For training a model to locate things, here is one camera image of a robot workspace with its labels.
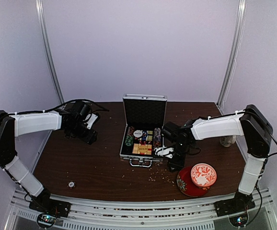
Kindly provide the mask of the yellow big blind button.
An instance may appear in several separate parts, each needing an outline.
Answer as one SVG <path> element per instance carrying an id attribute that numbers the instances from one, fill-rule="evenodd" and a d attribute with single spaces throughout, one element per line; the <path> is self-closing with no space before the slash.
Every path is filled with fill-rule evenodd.
<path id="1" fill-rule="evenodd" d="M 148 151 L 148 147 L 146 147 L 146 146 L 140 146 L 138 148 L 138 150 L 139 150 L 139 152 L 146 152 L 146 151 Z"/>

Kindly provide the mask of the red playing card box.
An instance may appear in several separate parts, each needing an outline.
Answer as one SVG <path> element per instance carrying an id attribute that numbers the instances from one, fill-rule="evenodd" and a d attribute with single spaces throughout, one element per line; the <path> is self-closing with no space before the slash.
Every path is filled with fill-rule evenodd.
<path id="1" fill-rule="evenodd" d="M 132 154 L 135 155 L 151 155 L 152 145 L 151 144 L 134 144 Z"/>

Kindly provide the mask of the aluminium poker case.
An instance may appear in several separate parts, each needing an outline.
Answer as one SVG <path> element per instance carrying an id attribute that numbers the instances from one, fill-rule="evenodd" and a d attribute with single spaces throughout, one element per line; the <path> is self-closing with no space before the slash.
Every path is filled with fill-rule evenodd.
<path id="1" fill-rule="evenodd" d="M 155 150 L 163 146 L 167 97 L 126 93 L 123 96 L 126 128 L 120 149 L 120 159 L 132 167 L 150 168 L 162 162 Z"/>

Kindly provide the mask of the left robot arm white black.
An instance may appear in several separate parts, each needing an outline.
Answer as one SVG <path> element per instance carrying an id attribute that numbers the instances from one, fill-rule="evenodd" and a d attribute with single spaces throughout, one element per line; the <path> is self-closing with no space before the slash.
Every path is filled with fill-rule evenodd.
<path id="1" fill-rule="evenodd" d="M 31 197 L 44 213 L 54 209 L 50 192 L 31 173 L 32 160 L 51 131 L 87 144 L 97 140 L 93 125 L 107 109 L 88 99 L 73 99 L 51 109 L 23 112 L 0 110 L 0 168 Z"/>

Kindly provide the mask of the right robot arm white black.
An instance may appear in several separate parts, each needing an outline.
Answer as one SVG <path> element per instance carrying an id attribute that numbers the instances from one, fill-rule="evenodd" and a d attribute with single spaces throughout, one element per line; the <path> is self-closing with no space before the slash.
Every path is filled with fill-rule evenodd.
<path id="1" fill-rule="evenodd" d="M 155 154 L 169 159 L 168 167 L 172 172 L 184 166 L 185 155 L 196 148 L 197 141 L 219 138 L 220 144 L 228 148 L 235 143 L 237 136 L 245 138 L 248 159 L 238 190 L 231 200 L 231 208 L 237 212 L 242 211 L 252 199 L 252 192 L 271 156 L 271 143 L 277 144 L 272 126 L 253 104 L 227 115 L 190 119 L 183 126 L 168 122 L 161 135 L 172 146 L 156 148 Z"/>

